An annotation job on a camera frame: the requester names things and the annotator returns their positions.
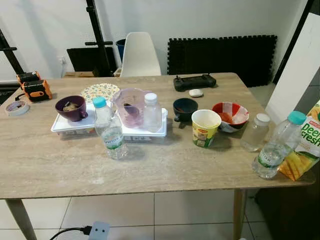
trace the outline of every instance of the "water bottle label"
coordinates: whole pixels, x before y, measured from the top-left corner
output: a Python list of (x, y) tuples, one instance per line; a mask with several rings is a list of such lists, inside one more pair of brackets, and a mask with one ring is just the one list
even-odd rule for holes
[(113, 135), (104, 139), (104, 145), (108, 149), (116, 149), (122, 145), (123, 141), (124, 141), (123, 135)]
[(267, 156), (264, 149), (262, 149), (258, 155), (258, 162), (265, 168), (276, 168), (279, 166), (277, 162), (274, 162)]

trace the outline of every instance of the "tiled floor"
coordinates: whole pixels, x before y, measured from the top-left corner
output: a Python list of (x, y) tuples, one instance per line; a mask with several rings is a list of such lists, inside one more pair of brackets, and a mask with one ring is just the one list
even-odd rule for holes
[(269, 99), (272, 93), (275, 90), (276, 85), (274, 83), (270, 83), (265, 86), (254, 86), (249, 87), (249, 90), (253, 94), (253, 96), (258, 100), (258, 102), (265, 108), (269, 102)]
[[(231, 240), (232, 190), (139, 193), (23, 200), (38, 240), (60, 229), (111, 225), (108, 240)], [(0, 239), (24, 240), (4, 200), (0, 201)], [(271, 240), (264, 218), (248, 198), (242, 237)], [(87, 240), (70, 231), (59, 240)]]

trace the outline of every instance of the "purple mug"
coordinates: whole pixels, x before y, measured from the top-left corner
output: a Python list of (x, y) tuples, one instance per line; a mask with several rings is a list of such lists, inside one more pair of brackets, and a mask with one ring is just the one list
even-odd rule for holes
[[(77, 104), (79, 107), (72, 111), (63, 111), (67, 102)], [(55, 104), (55, 109), (62, 117), (71, 122), (77, 122), (88, 117), (86, 112), (86, 100), (82, 96), (74, 95), (62, 98)]]

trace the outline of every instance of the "black foam mat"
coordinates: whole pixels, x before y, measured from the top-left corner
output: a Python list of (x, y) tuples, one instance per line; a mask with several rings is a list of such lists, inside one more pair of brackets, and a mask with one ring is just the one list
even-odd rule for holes
[(247, 87), (267, 85), (277, 36), (170, 38), (169, 75), (226, 73), (239, 75)]

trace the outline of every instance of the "yellow paper cup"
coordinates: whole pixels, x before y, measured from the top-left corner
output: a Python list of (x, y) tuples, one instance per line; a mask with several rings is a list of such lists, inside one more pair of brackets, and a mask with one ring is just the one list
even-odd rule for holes
[(221, 117), (212, 110), (201, 109), (192, 116), (192, 137), (195, 145), (207, 148), (221, 124)]

